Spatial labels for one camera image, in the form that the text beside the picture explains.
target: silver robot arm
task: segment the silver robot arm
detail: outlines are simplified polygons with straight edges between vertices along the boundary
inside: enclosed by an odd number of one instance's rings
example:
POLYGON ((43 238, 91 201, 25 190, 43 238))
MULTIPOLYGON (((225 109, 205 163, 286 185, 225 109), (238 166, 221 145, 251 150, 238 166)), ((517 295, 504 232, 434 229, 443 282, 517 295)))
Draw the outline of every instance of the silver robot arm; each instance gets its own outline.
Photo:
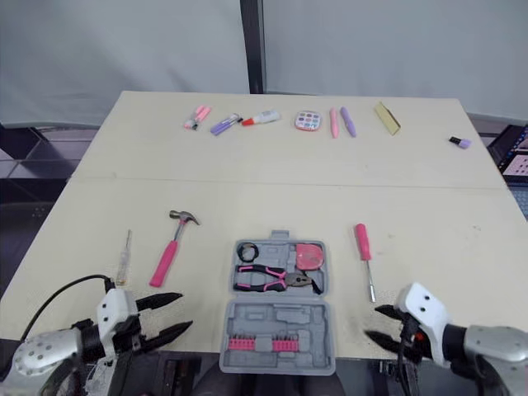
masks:
POLYGON ((375 310, 403 322, 400 342, 380 332, 365 332, 384 349, 401 349, 415 363, 422 357, 431 358, 457 375, 484 386, 498 386, 512 396, 526 394, 527 332, 509 327, 455 326, 443 303, 419 283, 404 288, 394 306, 375 310))
POLYGON ((134 301, 128 291, 110 289, 90 319, 70 329, 27 339, 15 351, 11 368, 0 383, 0 394, 55 394, 64 379, 88 362, 114 360, 124 351, 150 351, 185 332, 192 322, 178 323, 149 340, 141 335, 139 311, 157 309, 179 299, 178 293, 151 295, 134 301))

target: white table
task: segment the white table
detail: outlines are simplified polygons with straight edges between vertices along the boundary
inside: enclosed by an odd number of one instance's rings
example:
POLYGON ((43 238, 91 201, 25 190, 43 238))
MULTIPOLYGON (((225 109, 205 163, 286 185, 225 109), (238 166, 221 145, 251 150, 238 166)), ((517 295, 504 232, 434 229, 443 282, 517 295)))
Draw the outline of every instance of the white table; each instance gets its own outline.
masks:
MULTIPOLYGON (((321 239, 328 246, 326 301, 333 308, 337 356, 388 356, 363 335, 367 328, 395 332, 397 326, 374 313, 368 300, 365 267, 350 235, 358 222, 369 228, 379 304, 392 304, 402 287, 420 281, 444 301, 459 325, 508 324, 526 330, 521 307, 528 305, 528 227, 460 104, 386 99, 403 125, 400 135, 391 137, 375 115, 367 114, 371 108, 365 103, 375 102, 127 92, 3 296, 0 337, 19 337, 40 304, 70 280, 97 272, 114 275, 128 228, 134 235, 127 288, 137 297, 158 291, 148 281, 176 226, 167 217, 170 209, 188 210, 202 225, 187 226, 161 289, 185 297, 142 315, 150 335, 176 322, 195 321, 167 349, 219 351, 225 305, 234 297, 229 269, 235 241, 288 229, 293 238, 321 239), (214 107, 204 128, 181 130, 179 124, 200 103, 214 107), (328 123, 315 134, 290 125, 294 109, 306 106, 326 115, 330 106, 342 104, 356 121, 356 139, 343 128, 338 140, 331 139, 328 123), (273 125, 233 127, 218 138, 207 132, 231 111, 249 116, 272 107, 283 115, 283 108, 289 109, 288 117, 273 125), (417 107, 421 121, 413 118, 417 107), (419 127, 433 114, 434 128, 419 127), (146 128, 146 120, 153 125, 146 128), (446 142, 451 135, 472 139, 474 145, 459 149, 446 142), (288 153, 288 160, 279 153, 288 153)), ((46 309, 34 333, 94 318, 102 295, 97 281, 71 289, 46 309)))

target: gray plastic tool case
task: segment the gray plastic tool case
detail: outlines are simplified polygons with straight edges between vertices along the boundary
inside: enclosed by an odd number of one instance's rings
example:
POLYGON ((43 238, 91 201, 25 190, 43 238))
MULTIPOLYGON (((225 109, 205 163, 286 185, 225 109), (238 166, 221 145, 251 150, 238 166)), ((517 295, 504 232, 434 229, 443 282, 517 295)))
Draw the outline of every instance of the gray plastic tool case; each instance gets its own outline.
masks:
POLYGON ((220 350, 220 369, 225 373, 331 375, 336 369, 333 350, 331 313, 323 301, 328 290, 328 255, 320 241, 292 240, 288 231, 273 231, 271 239, 244 239, 236 243, 230 289, 236 298, 228 303, 224 338, 220 350), (252 263, 240 260, 240 243, 255 243, 259 256, 252 263), (319 245, 323 250, 323 265, 316 271, 306 271, 322 294, 312 286, 289 287, 286 291, 238 291, 235 283, 261 285, 276 281, 262 273, 236 272, 236 266, 261 264, 299 272, 295 268, 298 243, 319 245), (293 338, 299 341, 299 351, 273 351, 274 339, 293 338), (254 350, 230 350, 232 338, 254 340, 254 350))

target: white curtain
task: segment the white curtain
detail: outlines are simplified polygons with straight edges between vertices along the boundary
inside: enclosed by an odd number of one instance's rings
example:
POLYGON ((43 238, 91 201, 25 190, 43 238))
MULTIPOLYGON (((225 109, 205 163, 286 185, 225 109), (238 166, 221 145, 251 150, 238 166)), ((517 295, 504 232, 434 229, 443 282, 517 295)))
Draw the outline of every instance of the white curtain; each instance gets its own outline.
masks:
POLYGON ((526 0, 265 0, 270 92, 457 97, 528 119, 526 0))
POLYGON ((120 92, 248 92, 239 0, 0 0, 0 121, 100 125, 120 92))

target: purple marker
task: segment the purple marker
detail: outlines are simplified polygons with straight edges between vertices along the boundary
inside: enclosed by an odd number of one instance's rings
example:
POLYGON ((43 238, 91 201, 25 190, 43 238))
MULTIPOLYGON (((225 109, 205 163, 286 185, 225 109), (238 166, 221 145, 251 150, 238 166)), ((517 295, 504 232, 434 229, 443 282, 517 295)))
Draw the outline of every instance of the purple marker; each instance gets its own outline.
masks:
POLYGON ((346 107, 342 107, 339 111, 341 113, 341 117, 343 117, 343 120, 345 121, 346 128, 348 129, 348 133, 352 138, 356 137, 356 127, 354 126, 354 123, 352 122, 352 118, 350 118, 350 114, 348 114, 348 110, 346 107))
POLYGON ((457 146, 459 146, 462 149, 466 149, 466 148, 468 148, 471 145, 471 140, 459 139, 459 138, 456 138, 455 136, 451 137, 451 139, 449 139, 449 141, 451 143, 456 144, 457 146))
POLYGON ((225 130, 231 128, 231 125, 235 124, 236 122, 241 122, 242 120, 243 118, 240 115, 238 115, 237 113, 233 113, 225 120, 220 121, 218 124, 214 125, 211 128, 211 134, 213 134, 214 136, 218 136, 225 130))

